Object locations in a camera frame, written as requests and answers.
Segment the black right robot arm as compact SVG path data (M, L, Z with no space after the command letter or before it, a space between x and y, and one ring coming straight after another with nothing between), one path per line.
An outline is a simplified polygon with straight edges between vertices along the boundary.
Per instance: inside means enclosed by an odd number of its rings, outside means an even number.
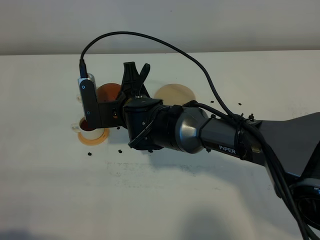
M278 197L309 226L320 227L320 115L285 121L224 114L192 100L165 105L144 86L150 72L124 64L121 105L129 146L153 151L168 148L196 154L218 151L266 167Z

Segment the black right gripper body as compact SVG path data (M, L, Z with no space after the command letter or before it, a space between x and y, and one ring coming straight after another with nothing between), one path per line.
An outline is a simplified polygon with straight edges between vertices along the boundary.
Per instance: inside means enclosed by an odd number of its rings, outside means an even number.
M161 150L151 137L152 124L163 101L151 98L144 83L140 83L140 72L134 62L123 64L124 72L121 92L126 96L123 118L129 135L129 147L139 151Z

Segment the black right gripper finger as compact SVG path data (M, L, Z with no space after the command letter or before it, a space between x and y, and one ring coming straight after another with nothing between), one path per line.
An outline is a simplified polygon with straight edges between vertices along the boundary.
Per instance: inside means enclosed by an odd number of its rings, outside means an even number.
M143 68L141 69L140 74L139 74L139 82L141 84L143 84L145 82L149 72L150 72L150 65L148 63L145 63Z

